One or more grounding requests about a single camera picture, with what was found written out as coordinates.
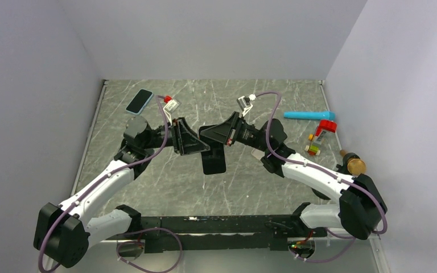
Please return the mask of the phone with black screen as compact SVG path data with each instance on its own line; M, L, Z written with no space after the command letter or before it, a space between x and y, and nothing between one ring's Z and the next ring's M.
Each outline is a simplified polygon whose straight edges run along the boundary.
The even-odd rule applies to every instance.
M211 149L201 153L203 173L214 175L226 172L224 145L210 144Z

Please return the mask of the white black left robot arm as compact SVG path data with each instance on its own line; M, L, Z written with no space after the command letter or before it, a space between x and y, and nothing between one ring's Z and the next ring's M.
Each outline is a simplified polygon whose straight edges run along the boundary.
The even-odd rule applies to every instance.
M120 205L103 217L94 214L136 180L165 147L173 147L179 155L211 150L184 118L165 121L156 129L141 116L128 120L121 146L108 166L73 196L58 205L47 203L39 211L33 246L39 250L40 272L47 272L44 257L53 259L56 267L70 268L90 247L109 237L122 234L127 239L135 238L144 227L135 209Z

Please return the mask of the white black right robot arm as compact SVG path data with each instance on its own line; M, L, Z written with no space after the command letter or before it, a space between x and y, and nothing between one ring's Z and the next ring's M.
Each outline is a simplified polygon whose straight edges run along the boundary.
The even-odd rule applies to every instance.
M298 181L328 197L326 205L305 204L297 210L291 229L298 236L315 228L344 229L350 236L366 240L387 231L387 206L373 180L333 171L307 160L285 144L287 134L280 120L272 118L261 129L248 124L238 112L218 125L199 130L199 138L231 146L236 142L263 153L263 167L277 176Z

